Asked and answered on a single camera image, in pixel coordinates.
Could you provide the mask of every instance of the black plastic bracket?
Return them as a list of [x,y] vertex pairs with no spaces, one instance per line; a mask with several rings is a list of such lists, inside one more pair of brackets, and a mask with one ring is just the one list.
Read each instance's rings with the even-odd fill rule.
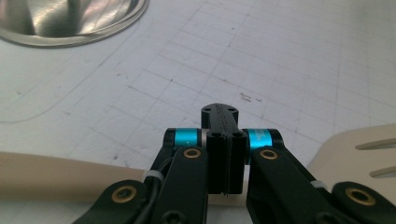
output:
[[242,193],[247,135],[238,129],[238,110],[229,105],[213,104],[202,111],[202,129],[206,133],[209,154],[211,194]]

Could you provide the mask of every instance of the mounting bolt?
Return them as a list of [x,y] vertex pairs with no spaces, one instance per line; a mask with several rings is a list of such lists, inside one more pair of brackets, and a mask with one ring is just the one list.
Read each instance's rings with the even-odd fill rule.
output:
[[134,186],[122,186],[111,194],[114,203],[128,203],[136,196],[137,189]]
[[186,217],[178,211],[168,211],[163,214],[162,224],[186,224]]

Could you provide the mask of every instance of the white table surface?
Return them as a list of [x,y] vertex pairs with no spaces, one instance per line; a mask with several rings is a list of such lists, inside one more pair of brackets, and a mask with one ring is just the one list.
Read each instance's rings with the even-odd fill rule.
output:
[[[276,128],[304,164],[345,130],[396,122],[396,2],[151,0],[129,29],[69,49],[0,40],[0,150],[148,169],[200,109]],[[70,223],[89,203],[0,202],[0,223]],[[208,223],[251,223],[209,207]]]

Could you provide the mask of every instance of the black screw hole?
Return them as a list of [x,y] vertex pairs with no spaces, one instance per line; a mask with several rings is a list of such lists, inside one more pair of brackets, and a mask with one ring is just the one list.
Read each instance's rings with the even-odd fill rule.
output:
[[353,191],[352,192],[352,196],[355,197],[356,199],[363,201],[363,202],[368,202],[369,201],[369,197],[367,197],[367,195],[359,192],[359,191]]
[[132,195],[132,191],[130,189],[122,189],[117,193],[117,197],[119,199],[125,199]]

